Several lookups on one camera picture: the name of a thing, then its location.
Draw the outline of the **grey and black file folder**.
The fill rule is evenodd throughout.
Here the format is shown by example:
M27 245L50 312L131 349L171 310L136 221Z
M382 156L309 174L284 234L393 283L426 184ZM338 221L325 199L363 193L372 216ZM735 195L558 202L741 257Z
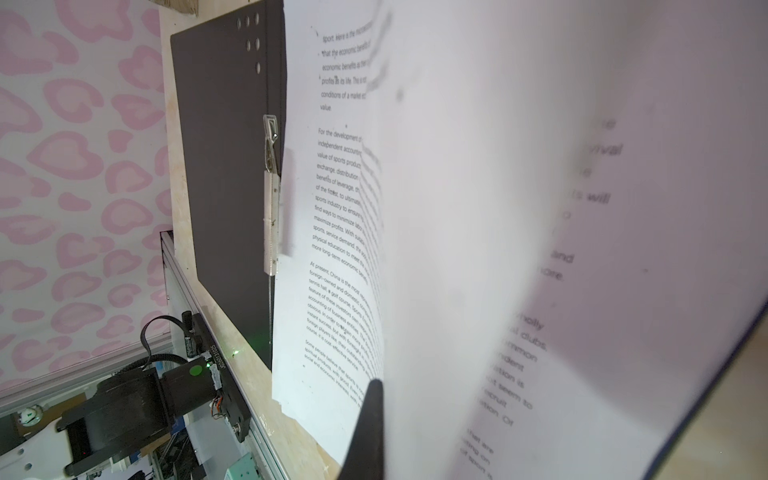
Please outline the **grey and black file folder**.
M320 470L310 464L310 456L331 457L295 419L282 412L272 394L287 110L287 2L257 1L230 11L173 34L170 47L197 280L248 348L266 364L271 401L313 441L312 449L307 450L296 435L288 434L278 448L282 465L294 479L315 479ZM383 372L374 379L383 382L382 169L366 144L364 152L379 170L377 251ZM766 312L767 306L697 402L656 471ZM340 471L345 459L331 459Z

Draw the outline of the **aluminium diagonal frame bar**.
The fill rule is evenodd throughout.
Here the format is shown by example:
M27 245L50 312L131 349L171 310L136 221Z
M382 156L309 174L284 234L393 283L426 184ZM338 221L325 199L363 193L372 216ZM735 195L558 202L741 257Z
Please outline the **aluminium diagonal frame bar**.
M1 414L3 416L71 391L83 389L128 363L146 356L138 341L108 340L78 346L60 335L22 340L1 349Z

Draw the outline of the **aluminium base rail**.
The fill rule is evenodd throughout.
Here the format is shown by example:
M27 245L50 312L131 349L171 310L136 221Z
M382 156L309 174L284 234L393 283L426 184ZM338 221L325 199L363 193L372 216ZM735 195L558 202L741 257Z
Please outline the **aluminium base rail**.
M193 332L200 339L199 356L213 373L214 385L222 398L219 407L201 406L184 416L196 458L208 479L223 479L241 457L250 455L260 479L288 480L276 448L257 419L241 382L230 362L238 352L227 353L219 344L196 298L189 280L175 257L173 234L159 234L169 313L191 318Z

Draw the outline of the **printed paper sheet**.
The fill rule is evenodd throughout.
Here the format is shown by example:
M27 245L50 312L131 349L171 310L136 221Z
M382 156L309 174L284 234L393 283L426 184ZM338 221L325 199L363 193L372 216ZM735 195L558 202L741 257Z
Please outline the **printed paper sheet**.
M373 1L285 5L272 394L337 462L383 372L378 167L364 152Z
M386 475L647 479L767 306L763 1L382 1Z

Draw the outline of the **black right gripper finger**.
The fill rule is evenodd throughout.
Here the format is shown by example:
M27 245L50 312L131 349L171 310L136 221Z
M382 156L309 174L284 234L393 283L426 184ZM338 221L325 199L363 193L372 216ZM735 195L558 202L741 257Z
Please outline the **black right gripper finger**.
M338 480L384 479L384 388L369 382Z

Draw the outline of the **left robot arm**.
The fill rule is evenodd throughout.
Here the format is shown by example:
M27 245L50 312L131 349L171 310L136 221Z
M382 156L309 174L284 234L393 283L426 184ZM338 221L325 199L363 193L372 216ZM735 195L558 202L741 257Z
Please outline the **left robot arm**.
M102 381L91 398L63 413L56 424L58 432L67 434L72 456L64 473L77 477L138 452L216 393L203 357L163 375L154 368L133 369Z

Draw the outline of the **colourful paperback book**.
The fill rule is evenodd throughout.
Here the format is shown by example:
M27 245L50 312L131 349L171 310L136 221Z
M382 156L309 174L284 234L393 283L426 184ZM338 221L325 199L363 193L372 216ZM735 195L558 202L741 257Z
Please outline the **colourful paperback book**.
M151 2L183 15L197 16L199 11L198 0L151 0Z

